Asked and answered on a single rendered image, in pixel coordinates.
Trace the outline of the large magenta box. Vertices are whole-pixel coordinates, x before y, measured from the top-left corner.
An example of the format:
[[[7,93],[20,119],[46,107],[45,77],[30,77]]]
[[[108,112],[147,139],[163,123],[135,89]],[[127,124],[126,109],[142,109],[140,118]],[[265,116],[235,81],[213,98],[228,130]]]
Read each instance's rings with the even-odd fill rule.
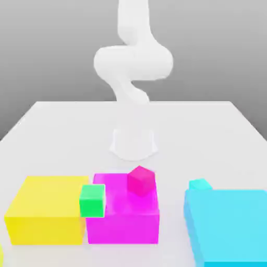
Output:
[[[141,197],[127,189],[126,173],[96,173],[105,184],[104,217],[86,218],[89,244],[158,244],[160,210],[157,189]]]

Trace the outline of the small pink cube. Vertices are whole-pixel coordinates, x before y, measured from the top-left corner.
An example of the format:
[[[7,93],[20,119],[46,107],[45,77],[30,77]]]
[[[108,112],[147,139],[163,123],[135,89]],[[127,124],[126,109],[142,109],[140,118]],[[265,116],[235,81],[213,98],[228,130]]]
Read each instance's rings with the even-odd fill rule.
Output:
[[[156,189],[155,172],[137,166],[127,174],[127,189],[138,196],[146,196]]]

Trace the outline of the large cyan box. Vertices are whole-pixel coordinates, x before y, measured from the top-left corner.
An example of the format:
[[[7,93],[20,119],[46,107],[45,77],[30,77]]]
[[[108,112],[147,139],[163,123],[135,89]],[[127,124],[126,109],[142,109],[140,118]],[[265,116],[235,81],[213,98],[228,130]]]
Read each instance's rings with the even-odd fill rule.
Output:
[[[267,267],[267,191],[188,189],[195,267]]]

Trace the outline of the small cyan cube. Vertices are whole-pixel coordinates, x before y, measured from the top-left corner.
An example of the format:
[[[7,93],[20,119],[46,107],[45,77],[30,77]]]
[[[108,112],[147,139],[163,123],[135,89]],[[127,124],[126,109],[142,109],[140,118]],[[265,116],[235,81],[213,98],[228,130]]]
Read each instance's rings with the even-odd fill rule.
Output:
[[[204,179],[194,179],[189,181],[189,189],[191,190],[209,190],[212,186]]]

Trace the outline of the large yellow box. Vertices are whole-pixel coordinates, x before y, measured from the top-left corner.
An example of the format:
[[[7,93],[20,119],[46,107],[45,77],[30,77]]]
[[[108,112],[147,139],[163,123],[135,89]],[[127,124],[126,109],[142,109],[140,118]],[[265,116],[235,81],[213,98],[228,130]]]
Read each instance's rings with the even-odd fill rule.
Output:
[[[12,245],[80,245],[79,197],[87,176],[28,176],[4,215]]]

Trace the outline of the small green cube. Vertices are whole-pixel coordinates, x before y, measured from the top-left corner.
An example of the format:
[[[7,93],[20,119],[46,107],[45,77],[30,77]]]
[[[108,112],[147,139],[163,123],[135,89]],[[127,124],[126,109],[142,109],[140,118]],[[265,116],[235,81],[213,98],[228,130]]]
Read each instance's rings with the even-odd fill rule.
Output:
[[[83,185],[79,197],[81,217],[104,217],[105,185]]]

